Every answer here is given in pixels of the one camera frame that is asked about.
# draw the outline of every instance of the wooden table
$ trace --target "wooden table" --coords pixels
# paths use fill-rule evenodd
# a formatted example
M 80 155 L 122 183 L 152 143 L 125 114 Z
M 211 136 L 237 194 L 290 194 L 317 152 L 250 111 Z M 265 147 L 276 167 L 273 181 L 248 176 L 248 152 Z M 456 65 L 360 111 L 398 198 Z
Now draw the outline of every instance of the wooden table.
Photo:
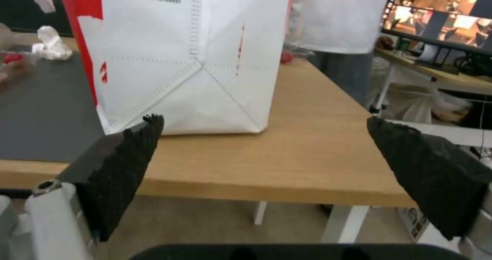
M 367 205 L 415 205 L 369 136 L 369 116 L 311 64 L 295 60 L 279 70 L 265 132 L 165 136 L 138 193 L 346 205 L 334 209 L 324 240 L 354 241 Z M 0 188 L 31 188 L 65 166 L 0 160 Z
M 388 73 L 381 87 L 380 95 L 374 104 L 374 112 L 379 112 L 383 99 L 386 97 L 387 91 L 391 83 L 401 83 L 405 85 L 423 86 L 428 88 L 437 88 L 445 90 L 456 90 L 462 92 L 492 95 L 492 82 L 468 76 L 460 73 L 454 75 L 439 71 L 432 68 L 427 68 L 415 64 L 413 60 L 392 53 L 392 51 L 376 49 L 376 56 L 382 57 L 390 62 Z M 416 73 L 394 73 L 395 67 L 404 67 Z M 442 136 L 452 143 L 464 146 L 484 146 L 492 147 L 492 131 L 479 129 L 462 128 L 457 126 L 445 125 L 428 125 L 421 123 L 412 123 L 404 121 L 392 121 L 414 127 L 425 134 Z

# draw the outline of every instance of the computer monitor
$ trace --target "computer monitor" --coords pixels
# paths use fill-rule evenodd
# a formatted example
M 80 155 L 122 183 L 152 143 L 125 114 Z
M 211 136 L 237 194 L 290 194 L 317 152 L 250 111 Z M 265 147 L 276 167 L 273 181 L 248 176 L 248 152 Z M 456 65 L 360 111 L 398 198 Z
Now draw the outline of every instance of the computer monitor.
M 384 33 L 492 55 L 492 0 L 388 0 Z

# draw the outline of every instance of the shopping bag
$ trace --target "shopping bag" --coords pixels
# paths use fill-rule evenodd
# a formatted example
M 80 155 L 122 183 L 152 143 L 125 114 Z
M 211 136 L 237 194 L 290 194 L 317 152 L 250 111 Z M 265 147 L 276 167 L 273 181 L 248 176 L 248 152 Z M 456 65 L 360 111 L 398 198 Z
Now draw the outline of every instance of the shopping bag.
M 106 134 L 267 127 L 288 0 L 63 0 Z

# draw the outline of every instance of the cable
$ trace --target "cable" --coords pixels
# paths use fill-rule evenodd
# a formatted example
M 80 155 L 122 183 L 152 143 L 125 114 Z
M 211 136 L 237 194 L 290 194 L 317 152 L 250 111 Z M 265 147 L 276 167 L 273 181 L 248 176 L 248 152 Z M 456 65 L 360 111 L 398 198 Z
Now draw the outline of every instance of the cable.
M 487 101 L 487 95 L 485 95 L 485 99 L 482 102 L 482 113 L 480 113 L 480 129 L 482 130 L 482 144 L 480 145 L 480 155 L 478 156 L 478 160 L 482 159 L 482 151 L 484 149 L 484 142 L 485 142 L 485 129 L 482 129 L 482 122 L 485 112 L 485 101 Z

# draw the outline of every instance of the white table leg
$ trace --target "white table leg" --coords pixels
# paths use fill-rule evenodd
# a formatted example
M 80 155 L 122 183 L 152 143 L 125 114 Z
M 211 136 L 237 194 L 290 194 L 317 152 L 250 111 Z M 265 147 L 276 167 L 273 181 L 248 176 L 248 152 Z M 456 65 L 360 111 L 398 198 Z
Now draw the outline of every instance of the white table leg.
M 377 113 L 375 115 L 378 115 L 379 112 L 381 111 L 381 106 L 383 105 L 384 98 L 386 98 L 386 93 L 388 92 L 388 89 L 390 88 L 390 83 L 391 83 L 391 78 L 393 75 L 393 72 L 395 71 L 395 64 L 390 62 L 390 66 L 388 68 L 388 73 L 386 73 L 386 78 L 384 79 L 383 87 L 381 88 L 381 92 L 379 93 L 379 97 L 376 101 L 376 105 L 374 105 L 374 108 L 376 109 Z
M 369 206 L 334 205 L 321 243 L 354 243 Z
M 265 210 L 267 209 L 267 202 L 257 202 L 256 209 L 254 211 L 254 224 L 260 225 L 263 223 L 263 216 L 265 215 Z

